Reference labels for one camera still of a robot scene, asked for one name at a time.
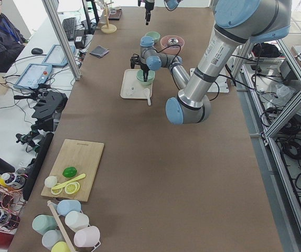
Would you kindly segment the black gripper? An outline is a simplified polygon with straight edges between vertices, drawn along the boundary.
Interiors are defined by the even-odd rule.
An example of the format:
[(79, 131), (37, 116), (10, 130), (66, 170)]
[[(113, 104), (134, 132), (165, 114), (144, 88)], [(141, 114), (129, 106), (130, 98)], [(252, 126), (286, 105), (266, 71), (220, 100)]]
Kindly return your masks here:
[(151, 21), (151, 11), (154, 9), (155, 0), (138, 0), (137, 5), (138, 7), (141, 6), (141, 3), (145, 4), (145, 24), (146, 26), (149, 25), (149, 22)]
[(130, 58), (130, 68), (134, 69), (135, 66), (138, 65), (143, 71), (143, 81), (147, 82), (148, 81), (148, 72), (149, 72), (149, 67), (146, 64), (146, 60), (142, 58), (138, 54), (132, 54)]

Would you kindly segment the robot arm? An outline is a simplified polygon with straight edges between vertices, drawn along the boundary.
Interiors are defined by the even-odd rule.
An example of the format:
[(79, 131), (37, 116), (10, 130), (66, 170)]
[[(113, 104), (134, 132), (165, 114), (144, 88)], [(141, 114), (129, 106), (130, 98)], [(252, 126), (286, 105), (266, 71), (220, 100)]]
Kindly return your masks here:
[(149, 71), (168, 68), (179, 91), (166, 102), (167, 119), (172, 124), (202, 122), (211, 111), (206, 93), (235, 49), (247, 41), (263, 43), (286, 37), (291, 11), (292, 1), (216, 1), (213, 34), (192, 75), (185, 71), (179, 56), (159, 53), (149, 36), (141, 38), (140, 55), (131, 57), (131, 67), (139, 65), (144, 80)]
[[(164, 6), (168, 11), (174, 11), (178, 7), (180, 2), (181, 2), (180, 0), (164, 0)], [(145, 8), (145, 24), (146, 26), (148, 26), (149, 22), (151, 21), (151, 11), (153, 11), (155, 7), (155, 1), (138, 0), (137, 1), (138, 7), (140, 7), (142, 3), (144, 3), (144, 8)]]

